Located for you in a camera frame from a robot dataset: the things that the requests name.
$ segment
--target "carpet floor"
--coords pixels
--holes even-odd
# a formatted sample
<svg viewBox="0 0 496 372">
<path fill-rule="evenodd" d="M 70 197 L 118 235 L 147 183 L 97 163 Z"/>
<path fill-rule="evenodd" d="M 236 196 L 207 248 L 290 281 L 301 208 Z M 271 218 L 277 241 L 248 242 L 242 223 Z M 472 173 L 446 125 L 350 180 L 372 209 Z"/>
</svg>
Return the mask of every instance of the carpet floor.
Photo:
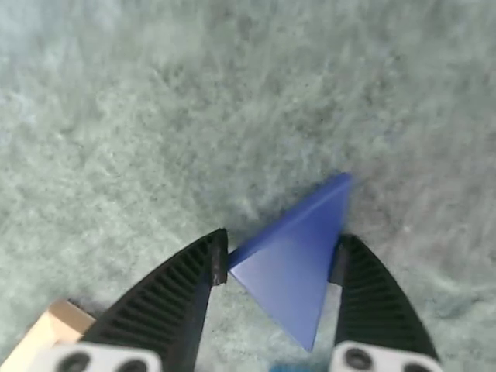
<svg viewBox="0 0 496 372">
<path fill-rule="evenodd" d="M 494 370 L 495 35 L 489 0 L 0 1 L 0 357 L 349 171 L 446 371 Z M 325 370 L 338 299 L 307 354 L 230 280 L 198 370 Z"/>
</svg>

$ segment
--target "blue plastic piece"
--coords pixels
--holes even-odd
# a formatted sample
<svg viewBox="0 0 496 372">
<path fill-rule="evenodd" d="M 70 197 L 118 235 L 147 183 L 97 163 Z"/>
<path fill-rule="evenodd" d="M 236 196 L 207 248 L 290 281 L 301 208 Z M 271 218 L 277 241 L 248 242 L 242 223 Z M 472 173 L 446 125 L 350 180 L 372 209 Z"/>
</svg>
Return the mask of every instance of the blue plastic piece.
<svg viewBox="0 0 496 372">
<path fill-rule="evenodd" d="M 351 176 L 340 174 L 229 255 L 230 273 L 307 351 L 313 349 Z"/>
</svg>

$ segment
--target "wooden block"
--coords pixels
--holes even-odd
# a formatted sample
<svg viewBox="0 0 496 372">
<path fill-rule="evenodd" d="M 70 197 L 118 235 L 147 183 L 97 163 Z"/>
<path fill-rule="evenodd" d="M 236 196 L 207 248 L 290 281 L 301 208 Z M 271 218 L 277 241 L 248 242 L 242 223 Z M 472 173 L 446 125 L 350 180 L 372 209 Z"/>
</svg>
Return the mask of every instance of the wooden block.
<svg viewBox="0 0 496 372">
<path fill-rule="evenodd" d="M 23 372 L 36 353 L 56 343 L 75 343 L 95 320 L 67 301 L 54 302 L 0 366 L 0 372 Z"/>
</svg>

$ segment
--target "black ribbed pad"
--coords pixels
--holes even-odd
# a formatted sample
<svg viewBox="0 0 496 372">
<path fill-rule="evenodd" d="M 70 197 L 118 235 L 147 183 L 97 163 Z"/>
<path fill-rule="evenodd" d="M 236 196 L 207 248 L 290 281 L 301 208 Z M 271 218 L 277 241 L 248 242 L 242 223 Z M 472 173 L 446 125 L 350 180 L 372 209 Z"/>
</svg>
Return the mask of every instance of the black ribbed pad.
<svg viewBox="0 0 496 372">
<path fill-rule="evenodd" d="M 227 234 L 220 229 L 148 274 L 81 341 L 152 350 L 164 372 L 192 372 L 210 289 L 226 278 Z"/>
<path fill-rule="evenodd" d="M 342 236 L 343 290 L 335 344 L 356 341 L 438 356 L 412 304 L 386 267 L 356 236 Z"/>
</svg>

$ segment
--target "blue triangular block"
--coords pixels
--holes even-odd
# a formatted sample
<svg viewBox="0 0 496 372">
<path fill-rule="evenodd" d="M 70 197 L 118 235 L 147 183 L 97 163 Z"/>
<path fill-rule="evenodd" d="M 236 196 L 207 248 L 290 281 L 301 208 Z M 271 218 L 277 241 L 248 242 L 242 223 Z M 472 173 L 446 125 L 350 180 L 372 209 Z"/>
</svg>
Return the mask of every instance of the blue triangular block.
<svg viewBox="0 0 496 372">
<path fill-rule="evenodd" d="M 230 273 L 306 350 L 313 348 L 351 176 L 328 180 L 229 255 Z"/>
</svg>

